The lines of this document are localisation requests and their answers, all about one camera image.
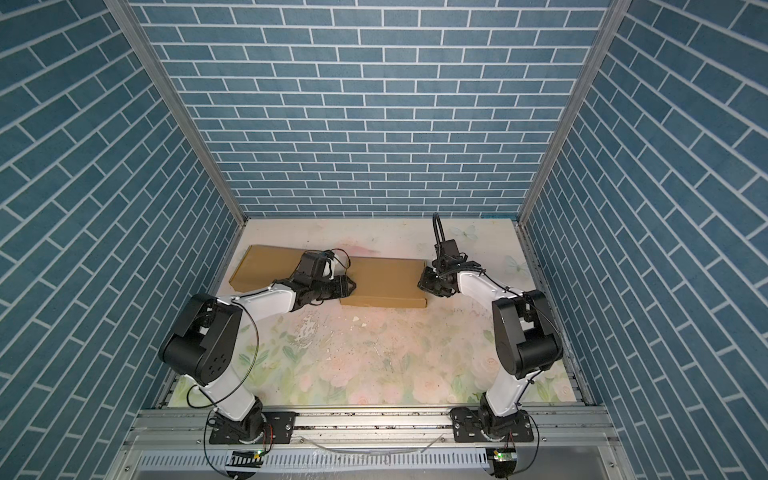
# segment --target floral pattern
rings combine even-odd
[[[488,251],[494,242],[483,245],[483,233],[506,232],[495,232],[491,220],[464,221],[455,226],[461,228],[461,236],[450,230],[460,248],[471,258],[472,251],[468,250],[482,251],[484,257],[494,253]],[[431,233],[424,220],[419,222],[419,228],[425,230],[419,231],[421,237]],[[510,239],[508,233],[506,239],[516,242],[516,237]],[[393,257],[376,242],[347,243],[352,242],[338,244],[352,255],[360,255],[358,252],[363,250],[372,256]],[[509,282],[510,275],[504,273],[510,265],[508,259],[513,257],[505,255],[508,248],[496,250],[495,258],[503,261],[497,262],[500,271],[494,274]],[[525,265],[521,252],[515,257],[516,267]],[[515,268],[514,273],[523,277],[528,271]],[[515,285],[532,288],[520,281]],[[261,320],[258,327],[257,352],[253,327],[243,320],[232,366],[244,375],[257,355],[256,365],[244,385],[265,405],[476,403],[492,385],[500,368],[490,311],[461,295],[447,299],[429,297],[425,309],[342,306],[338,300],[328,301],[322,306],[305,306]],[[185,396],[191,386],[190,379],[181,378],[169,406],[186,406]],[[206,402],[197,389],[190,394],[190,400],[195,405]],[[562,362],[539,376],[534,388],[529,388],[523,398],[525,402],[574,400]]]

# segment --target wall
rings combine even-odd
[[[531,217],[645,478],[768,478],[766,25],[765,2],[634,0]]]
[[[608,0],[257,4],[132,2],[250,216],[508,217]]]
[[[0,10],[0,478],[91,478],[234,226],[101,0]]]

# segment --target cardboard box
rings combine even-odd
[[[230,278],[230,285],[245,293],[287,278],[296,269],[303,252],[295,248],[251,245]],[[357,283],[357,288],[340,302],[349,306],[426,308],[426,294],[416,286],[425,265],[426,260],[352,257],[347,274]]]

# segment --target floral tabletop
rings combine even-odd
[[[445,219],[445,234],[495,279],[533,288],[509,220]],[[230,272],[248,245],[341,247],[353,256],[431,259],[430,220],[251,220]],[[220,295],[232,293],[222,285]],[[258,322],[260,345],[247,319],[240,324],[232,366],[265,405],[416,405],[475,403],[500,367],[486,306],[456,295],[428,296],[425,309],[305,306]],[[181,377],[169,406],[186,406],[192,380]],[[195,405],[206,399],[194,389]],[[524,402],[573,402],[568,374],[557,362],[526,391]]]

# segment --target flattened cardboard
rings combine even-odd
[[[230,285],[245,293],[287,278],[303,252],[296,248],[251,245],[230,278]],[[425,260],[352,257],[347,274],[357,288],[339,301],[349,306],[426,308],[426,294],[416,286],[425,265]]]

